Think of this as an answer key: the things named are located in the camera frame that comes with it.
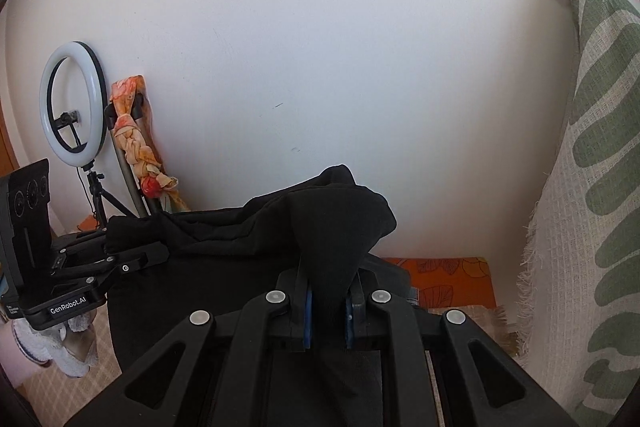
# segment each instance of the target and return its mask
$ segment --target white wall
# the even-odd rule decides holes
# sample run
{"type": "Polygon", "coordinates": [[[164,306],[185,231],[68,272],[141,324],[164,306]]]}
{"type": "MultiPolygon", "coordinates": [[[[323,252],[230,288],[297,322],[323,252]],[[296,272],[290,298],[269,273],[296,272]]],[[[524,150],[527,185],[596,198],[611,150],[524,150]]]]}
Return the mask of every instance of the white wall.
{"type": "MultiPolygon", "coordinates": [[[[513,312],[523,227],[571,80],[568,3],[9,0],[2,108],[20,161],[50,158],[52,209],[72,229],[89,207],[47,146],[37,100],[53,49],[85,41],[109,83],[145,75],[156,143],[193,208],[241,205],[345,163],[398,218],[376,253],[484,256],[513,312]]],[[[60,110],[86,115],[79,71],[57,82],[60,110]]],[[[130,201],[110,143],[97,166],[130,201]]]]}

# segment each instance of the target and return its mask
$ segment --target black garment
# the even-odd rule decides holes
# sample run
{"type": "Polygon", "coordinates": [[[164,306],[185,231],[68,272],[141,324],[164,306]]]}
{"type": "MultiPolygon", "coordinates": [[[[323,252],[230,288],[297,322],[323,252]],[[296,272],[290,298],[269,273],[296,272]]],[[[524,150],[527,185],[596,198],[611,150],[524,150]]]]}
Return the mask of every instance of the black garment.
{"type": "Polygon", "coordinates": [[[41,427],[36,414],[18,393],[0,366],[0,425],[3,427],[41,427]]]}
{"type": "Polygon", "coordinates": [[[376,354],[344,350],[344,298],[358,266],[407,296],[408,273],[368,255],[395,227],[386,200],[356,185],[345,166],[242,208],[113,217],[109,252],[160,240],[171,253],[167,263],[123,278],[109,292],[111,336],[122,369],[194,310],[238,310],[273,289],[280,272],[302,263],[314,291],[314,349],[295,363],[276,361],[274,377],[289,384],[272,393],[270,425],[286,425],[294,396],[306,417],[292,417],[291,425],[382,425],[380,363],[376,354]],[[307,375],[306,391],[293,384],[303,373],[314,375],[307,375]],[[337,415],[332,424],[321,423],[324,412],[313,413],[322,403],[318,389],[337,415]]]}

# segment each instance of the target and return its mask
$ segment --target fringed edge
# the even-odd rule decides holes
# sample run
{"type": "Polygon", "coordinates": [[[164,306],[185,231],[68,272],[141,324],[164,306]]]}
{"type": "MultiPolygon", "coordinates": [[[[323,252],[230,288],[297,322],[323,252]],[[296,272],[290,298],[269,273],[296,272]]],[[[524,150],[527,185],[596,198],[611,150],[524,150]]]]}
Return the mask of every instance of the fringed edge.
{"type": "Polygon", "coordinates": [[[504,349],[507,353],[511,354],[511,350],[513,346],[511,344],[511,339],[509,337],[508,332],[508,320],[507,320],[507,311],[504,309],[504,306],[498,306],[493,310],[489,310],[494,315],[494,319],[496,324],[496,333],[495,333],[495,341],[498,345],[504,349]]]}
{"type": "Polygon", "coordinates": [[[534,307],[536,302],[536,288],[534,280],[536,278],[535,261],[538,256],[535,247],[536,236],[536,210],[533,209],[531,220],[527,227],[527,245],[522,253],[523,270],[518,275],[518,320],[516,332],[518,334],[518,354],[515,360],[522,366],[527,367],[529,362],[529,341],[533,329],[534,307]]]}

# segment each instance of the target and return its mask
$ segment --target beige rug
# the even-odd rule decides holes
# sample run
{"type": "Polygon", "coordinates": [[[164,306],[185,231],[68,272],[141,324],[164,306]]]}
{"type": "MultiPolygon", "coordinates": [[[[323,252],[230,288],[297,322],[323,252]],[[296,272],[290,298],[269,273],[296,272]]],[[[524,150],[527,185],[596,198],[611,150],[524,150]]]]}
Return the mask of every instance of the beige rug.
{"type": "Polygon", "coordinates": [[[94,320],[100,361],[82,378],[69,378],[55,364],[24,383],[42,427],[62,427],[76,412],[120,375],[113,353],[107,306],[94,320]]]}
{"type": "Polygon", "coordinates": [[[510,357],[515,357],[518,352],[516,338],[511,335],[507,327],[507,315],[504,306],[487,309],[484,306],[450,306],[447,308],[430,308],[429,312],[436,315],[444,315],[449,310],[462,310],[480,326],[484,333],[488,334],[510,357]]]}

